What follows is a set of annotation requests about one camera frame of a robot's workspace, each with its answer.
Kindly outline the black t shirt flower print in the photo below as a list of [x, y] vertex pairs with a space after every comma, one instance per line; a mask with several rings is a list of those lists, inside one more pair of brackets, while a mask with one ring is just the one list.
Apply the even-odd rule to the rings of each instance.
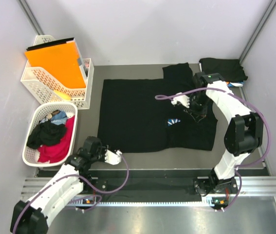
[[159, 79], [106, 79], [103, 82], [98, 137], [124, 153], [149, 153], [168, 148], [211, 151], [217, 119], [212, 105], [196, 123], [181, 106], [156, 95], [194, 89], [188, 63], [163, 68]]

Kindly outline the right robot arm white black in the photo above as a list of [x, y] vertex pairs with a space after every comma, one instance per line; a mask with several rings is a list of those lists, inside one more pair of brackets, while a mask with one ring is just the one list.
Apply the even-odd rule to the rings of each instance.
[[199, 91], [188, 97], [186, 112], [195, 121], [200, 121], [207, 116], [209, 103], [214, 102], [228, 123], [221, 160], [210, 172], [208, 180], [201, 180], [195, 186], [198, 194], [206, 196], [210, 192], [221, 193], [232, 184], [238, 166], [262, 145], [264, 123], [258, 113], [232, 96], [220, 74], [199, 72], [194, 75], [193, 82]]

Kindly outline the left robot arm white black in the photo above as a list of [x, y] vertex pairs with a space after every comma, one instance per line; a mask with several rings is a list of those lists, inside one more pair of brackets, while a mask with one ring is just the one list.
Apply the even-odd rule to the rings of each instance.
[[80, 192], [85, 194], [92, 189], [88, 170], [95, 162], [105, 162], [109, 149], [99, 138], [87, 137], [83, 146], [66, 159], [56, 175], [39, 192], [14, 206], [10, 232], [47, 233], [55, 217], [69, 201]]

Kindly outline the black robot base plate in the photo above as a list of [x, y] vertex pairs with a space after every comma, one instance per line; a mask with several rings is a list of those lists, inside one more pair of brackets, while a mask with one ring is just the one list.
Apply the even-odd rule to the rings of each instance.
[[102, 194], [101, 202], [190, 202], [202, 195], [233, 195], [238, 191], [233, 179], [222, 188], [208, 186], [209, 170], [130, 170], [123, 188]]

